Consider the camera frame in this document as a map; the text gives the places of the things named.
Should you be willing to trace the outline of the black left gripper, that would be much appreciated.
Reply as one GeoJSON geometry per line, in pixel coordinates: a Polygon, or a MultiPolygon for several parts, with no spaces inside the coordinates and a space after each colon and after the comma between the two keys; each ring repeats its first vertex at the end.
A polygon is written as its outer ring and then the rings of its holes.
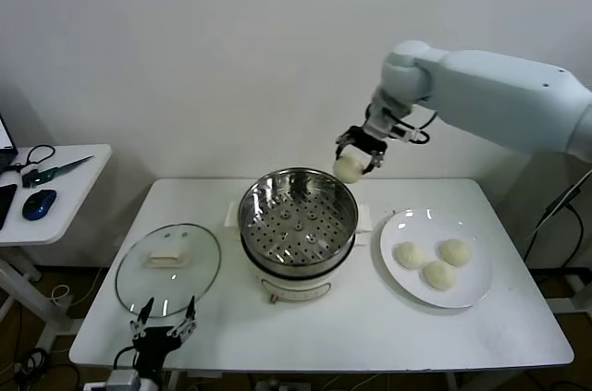
{"type": "Polygon", "coordinates": [[[188,338],[196,328],[195,297],[192,296],[183,320],[176,326],[148,327],[154,299],[150,298],[131,321],[132,345],[138,353],[134,368],[137,371],[161,371],[169,353],[179,348],[179,338],[188,338]]]}

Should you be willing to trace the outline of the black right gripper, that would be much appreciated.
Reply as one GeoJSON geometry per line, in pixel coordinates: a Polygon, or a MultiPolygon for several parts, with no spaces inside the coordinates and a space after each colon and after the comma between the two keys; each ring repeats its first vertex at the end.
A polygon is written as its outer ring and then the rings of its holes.
{"type": "Polygon", "coordinates": [[[337,162],[347,148],[356,148],[369,157],[363,174],[367,175],[382,166],[387,144],[368,133],[362,127],[351,126],[336,139],[335,162],[337,162]]]}

